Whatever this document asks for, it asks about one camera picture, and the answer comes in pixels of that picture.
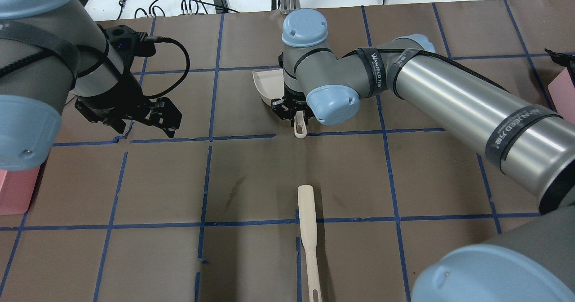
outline power adapter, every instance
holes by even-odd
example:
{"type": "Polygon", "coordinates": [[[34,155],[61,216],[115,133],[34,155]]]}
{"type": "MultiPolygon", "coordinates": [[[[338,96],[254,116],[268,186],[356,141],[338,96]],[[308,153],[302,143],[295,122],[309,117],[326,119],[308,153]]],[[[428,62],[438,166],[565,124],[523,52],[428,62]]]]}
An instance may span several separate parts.
{"type": "Polygon", "coordinates": [[[228,13],[228,1],[226,0],[214,0],[214,5],[216,6],[216,13],[228,13]]]}

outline robotic arm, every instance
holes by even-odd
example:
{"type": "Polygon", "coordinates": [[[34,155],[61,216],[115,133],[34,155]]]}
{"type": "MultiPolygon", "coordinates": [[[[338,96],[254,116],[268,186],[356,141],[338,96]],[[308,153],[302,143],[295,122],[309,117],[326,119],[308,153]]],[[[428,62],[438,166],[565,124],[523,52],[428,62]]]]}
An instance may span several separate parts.
{"type": "Polygon", "coordinates": [[[359,48],[337,59],[327,22],[312,9],[283,23],[280,118],[327,125],[351,118],[360,99],[391,89],[536,195],[545,214],[486,243],[453,251],[424,271],[412,300],[575,300],[575,126],[435,54],[422,35],[359,48]]]}
{"type": "Polygon", "coordinates": [[[78,0],[0,4],[0,169],[31,169],[45,161],[70,90],[74,106],[92,123],[123,133],[123,119],[135,120],[174,137],[181,113],[162,96],[189,69],[179,42],[126,26],[104,30],[78,0]],[[130,67],[134,56],[153,56],[158,42],[180,47],[188,69],[166,91],[146,96],[130,67]]]}

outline cardboard surface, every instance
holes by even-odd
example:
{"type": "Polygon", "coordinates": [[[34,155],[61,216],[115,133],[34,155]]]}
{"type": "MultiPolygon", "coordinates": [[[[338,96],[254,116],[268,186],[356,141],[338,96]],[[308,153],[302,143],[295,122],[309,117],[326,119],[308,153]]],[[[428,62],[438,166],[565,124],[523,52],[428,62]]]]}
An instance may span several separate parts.
{"type": "MultiPolygon", "coordinates": [[[[575,52],[575,23],[562,14],[573,3],[321,12],[339,56],[423,33],[439,54],[551,105],[546,85],[562,68],[543,48],[575,52]]],[[[253,69],[278,68],[282,19],[265,12],[121,21],[187,46],[192,71],[167,95],[184,114],[181,129],[168,140],[134,124],[119,136],[69,105],[30,212],[0,217],[0,271],[9,266],[0,301],[306,300],[296,245],[296,190],[305,183],[316,193],[327,301],[409,300],[419,272],[451,249],[538,215],[530,194],[390,92],[362,101],[345,124],[312,120],[310,136],[296,139],[252,79],[253,69]]],[[[133,67],[145,93],[164,89],[181,69],[171,45],[133,67]]]]}

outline blue grid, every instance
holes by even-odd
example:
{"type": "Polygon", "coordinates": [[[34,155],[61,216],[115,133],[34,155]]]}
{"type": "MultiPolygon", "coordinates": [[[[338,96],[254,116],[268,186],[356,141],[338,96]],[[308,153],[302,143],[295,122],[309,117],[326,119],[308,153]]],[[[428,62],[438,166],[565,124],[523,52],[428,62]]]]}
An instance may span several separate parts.
{"type": "MultiPolygon", "coordinates": [[[[547,93],[544,90],[544,87],[540,81],[540,78],[536,72],[536,69],[531,61],[533,57],[541,57],[541,56],[548,56],[547,54],[529,54],[526,49],[526,46],[523,42],[523,38],[520,34],[519,28],[513,18],[511,10],[509,8],[509,4],[505,0],[505,6],[507,7],[507,11],[511,17],[513,22],[514,28],[516,29],[517,35],[522,43],[524,48],[525,54],[512,54],[512,55],[503,55],[503,56],[468,56],[468,57],[460,57],[454,58],[450,54],[450,50],[447,44],[447,40],[445,38],[445,34],[443,31],[443,26],[440,21],[439,13],[435,4],[433,3],[433,11],[435,13],[435,17],[437,19],[437,23],[439,26],[439,30],[444,42],[444,46],[447,51],[447,55],[449,58],[453,60],[467,60],[467,59],[496,59],[496,58],[527,58],[530,63],[530,67],[532,68],[538,84],[540,85],[548,104],[550,101],[548,100],[547,93]]],[[[365,24],[365,30],[367,35],[367,40],[369,46],[372,45],[371,35],[369,32],[367,16],[365,13],[365,8],[362,6],[362,16],[363,21],[365,24]]],[[[216,106],[216,97],[217,97],[217,80],[218,80],[218,73],[220,71],[236,71],[236,70],[253,70],[253,69],[276,69],[279,66],[261,66],[261,67],[235,67],[235,68],[220,68],[220,55],[221,55],[221,39],[222,39],[222,30],[224,26],[224,19],[225,15],[221,15],[220,21],[220,30],[218,36],[218,47],[217,47],[217,57],[216,57],[216,67],[213,69],[191,69],[190,72],[214,72],[214,85],[213,85],[213,96],[212,96],[212,107],[210,112],[210,131],[209,136],[207,138],[173,138],[173,139],[150,139],[150,140],[132,140],[130,141],[132,144],[139,144],[139,143],[150,143],[150,142],[216,142],[219,140],[237,140],[237,139],[257,139],[257,138],[273,138],[274,134],[256,134],[256,135],[244,135],[244,136],[227,136],[227,137],[214,137],[213,136],[213,125],[214,125],[214,114],[215,114],[215,106],[216,106]]],[[[154,35],[154,28],[155,28],[156,19],[154,18],[152,21],[152,26],[150,30],[150,35],[154,35]]],[[[135,75],[139,75],[140,83],[142,83],[143,78],[145,75],[155,75],[155,74],[165,74],[165,73],[182,73],[183,71],[157,71],[157,72],[146,72],[146,63],[147,58],[144,59],[144,64],[142,66],[142,71],[139,73],[135,73],[135,75]]],[[[404,289],[405,289],[405,296],[407,301],[410,302],[411,296],[409,292],[409,282],[407,277],[407,266],[405,261],[405,253],[403,249],[403,239],[401,235],[401,222],[407,221],[423,221],[423,220],[465,220],[465,219],[489,219],[492,218],[495,222],[495,227],[497,228],[497,232],[501,233],[501,226],[499,224],[499,219],[501,218],[532,218],[539,216],[538,213],[498,213],[494,202],[491,200],[491,190],[489,187],[489,182],[487,179],[487,174],[483,167],[483,162],[481,157],[477,155],[478,165],[480,167],[480,171],[482,174],[483,181],[485,183],[485,191],[487,194],[487,200],[491,206],[491,214],[458,214],[458,215],[439,215],[439,216],[400,216],[400,212],[398,210],[397,205],[397,197],[394,185],[394,173],[392,169],[392,162],[389,153],[388,147],[388,139],[387,135],[389,133],[410,133],[410,132],[443,132],[443,128],[425,128],[425,129],[387,129],[385,127],[385,120],[382,114],[381,109],[381,100],[378,96],[376,98],[377,105],[378,105],[378,114],[380,118],[380,130],[360,130],[360,131],[348,131],[348,132],[320,132],[320,133],[310,133],[308,136],[315,137],[315,136],[341,136],[341,135],[357,135],[357,134],[382,134],[382,140],[384,142],[384,155],[386,160],[386,165],[388,167],[389,172],[389,182],[390,188],[392,193],[392,202],[394,204],[394,216],[386,216],[386,217],[374,217],[374,218],[319,218],[318,223],[340,223],[340,222],[394,222],[396,224],[397,230],[397,239],[398,239],[398,249],[400,253],[400,262],[402,268],[402,275],[404,280],[404,289]]],[[[66,146],[100,146],[100,145],[109,145],[119,142],[122,138],[127,138],[129,132],[132,128],[132,123],[130,124],[128,132],[126,134],[117,136],[109,141],[102,141],[102,142],[64,142],[64,143],[57,143],[54,146],[57,147],[66,147],[66,146]]],[[[128,152],[124,153],[124,158],[122,162],[122,166],[119,173],[119,179],[117,183],[117,190],[114,197],[113,205],[111,208],[111,215],[108,224],[102,225],[70,225],[70,226],[25,226],[25,222],[27,219],[27,214],[24,214],[19,226],[15,227],[0,227],[0,231],[16,231],[17,236],[14,241],[13,249],[9,257],[8,264],[6,265],[6,270],[4,271],[4,276],[2,277],[2,282],[0,284],[0,296],[4,290],[4,286],[6,284],[6,280],[9,275],[9,271],[14,259],[14,255],[16,254],[18,243],[20,242],[21,234],[23,231],[49,231],[49,230],[93,230],[93,229],[106,229],[106,239],[103,247],[101,263],[98,270],[98,277],[97,283],[94,290],[94,298],[93,301],[98,300],[99,294],[99,286],[101,283],[101,278],[103,274],[103,269],[105,266],[106,260],[106,253],[107,247],[109,245],[111,231],[113,229],[140,229],[140,228],[176,228],[176,227],[198,227],[199,228],[199,246],[198,246],[198,258],[203,258],[203,235],[205,227],[243,227],[243,226],[263,226],[263,225],[272,225],[272,224],[298,224],[298,218],[294,219],[281,219],[281,220],[256,220],[256,221],[246,221],[246,222],[206,222],[206,210],[207,210],[207,202],[208,202],[208,189],[209,189],[209,175],[210,175],[210,161],[212,157],[212,146],[208,148],[208,157],[207,157],[207,165],[206,165],[206,175],[205,175],[205,185],[204,185],[204,194],[203,194],[203,206],[202,206],[202,216],[200,222],[176,222],[176,223],[162,223],[162,224],[114,224],[114,216],[115,216],[115,209],[117,206],[117,202],[119,199],[119,191],[121,189],[121,183],[123,179],[125,165],[128,159],[128,152]]],[[[297,273],[297,298],[298,301],[302,301],[302,291],[301,291],[301,240],[300,238],[296,238],[296,273],[297,273]]],[[[195,276],[195,301],[199,298],[199,283],[201,280],[200,272],[198,272],[195,276]]]]}

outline pink bin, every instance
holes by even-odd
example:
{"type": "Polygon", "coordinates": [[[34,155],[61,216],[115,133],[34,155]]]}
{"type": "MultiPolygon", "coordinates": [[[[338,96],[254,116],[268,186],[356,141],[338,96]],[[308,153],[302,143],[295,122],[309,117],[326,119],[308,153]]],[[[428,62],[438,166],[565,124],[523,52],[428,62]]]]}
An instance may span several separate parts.
{"type": "Polygon", "coordinates": [[[28,210],[39,170],[40,167],[18,172],[0,169],[0,216],[28,210]]]}

